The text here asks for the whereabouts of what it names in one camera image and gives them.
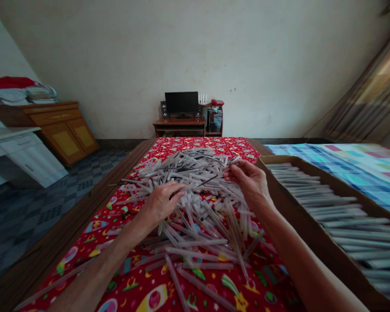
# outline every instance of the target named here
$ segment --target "hand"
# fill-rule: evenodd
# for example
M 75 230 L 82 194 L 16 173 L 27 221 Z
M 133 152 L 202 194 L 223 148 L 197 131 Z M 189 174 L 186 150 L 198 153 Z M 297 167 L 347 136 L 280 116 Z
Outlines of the hand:
M 251 210 L 254 211 L 263 204 L 274 206 L 267 187 L 266 174 L 252 163 L 240 159 L 238 166 L 231 165 L 230 170 L 224 173 L 224 178 L 240 185 Z
M 142 206 L 139 214 L 143 213 L 147 218 L 146 221 L 153 221 L 154 226 L 157 226 L 173 212 L 176 203 L 185 192 L 178 192 L 172 198 L 170 196 L 185 186 L 182 183 L 169 181 L 155 187 L 154 191 L 146 200 L 146 203 Z

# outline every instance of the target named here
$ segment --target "computer monitor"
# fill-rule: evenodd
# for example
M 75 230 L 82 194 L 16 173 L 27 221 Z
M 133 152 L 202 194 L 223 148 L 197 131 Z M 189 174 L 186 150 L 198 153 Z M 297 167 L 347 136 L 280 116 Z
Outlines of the computer monitor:
M 165 92 L 169 114 L 196 113 L 198 111 L 198 92 Z

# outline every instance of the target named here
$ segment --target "open cardboard box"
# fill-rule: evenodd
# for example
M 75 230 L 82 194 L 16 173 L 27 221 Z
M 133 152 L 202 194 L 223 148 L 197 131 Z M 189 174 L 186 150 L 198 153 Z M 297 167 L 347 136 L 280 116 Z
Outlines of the open cardboard box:
M 364 194 L 333 175 L 296 156 L 260 156 L 256 166 L 267 175 L 269 192 L 279 212 L 295 228 L 315 255 L 365 304 L 371 311 L 390 311 L 390 301 L 366 279 L 357 264 L 330 238 L 321 225 L 296 201 L 266 167 L 267 163 L 291 163 L 310 176 L 320 176 L 321 184 L 330 185 L 336 195 L 354 196 L 371 217 L 388 218 L 390 212 Z

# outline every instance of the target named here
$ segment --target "tiled floor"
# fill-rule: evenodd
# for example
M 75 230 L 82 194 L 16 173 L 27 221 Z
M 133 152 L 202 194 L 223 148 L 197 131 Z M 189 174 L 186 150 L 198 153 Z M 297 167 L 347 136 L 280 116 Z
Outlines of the tiled floor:
M 46 189 L 0 186 L 0 276 L 128 153 L 95 152 Z

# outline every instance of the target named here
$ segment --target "red tablecloth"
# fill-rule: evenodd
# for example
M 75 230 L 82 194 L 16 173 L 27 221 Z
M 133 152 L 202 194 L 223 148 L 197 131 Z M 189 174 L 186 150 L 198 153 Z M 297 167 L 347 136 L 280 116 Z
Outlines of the red tablecloth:
M 217 150 L 217 154 L 240 155 L 243 159 L 252 163 L 255 163 L 259 156 L 243 138 L 172 137 L 159 138 L 141 162 L 143 163 L 151 158 L 166 159 L 167 156 L 174 154 L 176 151 L 196 147 L 212 147 Z M 43 282 L 40 289 L 68 273 L 76 263 L 98 254 L 95 247 L 114 238 L 113 236 L 107 236 L 107 231 L 116 229 L 120 224 L 132 220 L 132 215 L 129 215 L 124 221 L 120 217 L 110 217 L 110 215 L 124 212 L 121 210 L 124 205 L 116 205 L 116 202 L 124 201 L 130 196 L 128 192 L 123 192 L 122 188 L 124 187 L 120 187 L 107 206 L 94 216 L 93 221 L 87 226 L 84 233 L 52 274 Z M 141 205 L 142 202 L 134 208 L 133 204 L 128 204 L 127 208 L 131 212 L 138 212 Z M 257 220 L 253 219 L 253 230 L 257 231 L 260 227 Z M 268 237 L 264 236 L 263 239 L 271 244 Z M 137 246 L 136 249 L 130 252 L 119 272 L 113 277 L 97 311 L 183 311 L 167 265 L 148 273 L 145 273 L 145 266 L 130 271 L 134 263 L 149 255 L 141 246 Z M 280 312 L 304 310 L 297 291 L 278 255 L 273 254 L 259 244 L 250 255 L 250 263 L 252 268 L 248 269 L 250 277 L 248 285 L 245 283 L 239 266 L 235 266 L 234 270 L 194 270 L 194 274 L 210 289 L 215 290 L 236 305 L 239 311 Z M 225 311 L 225 308 L 188 283 L 180 275 L 178 277 L 191 310 L 195 312 Z M 52 289 L 22 310 L 46 310 L 58 295 L 65 291 L 74 278 L 68 279 L 65 283 Z

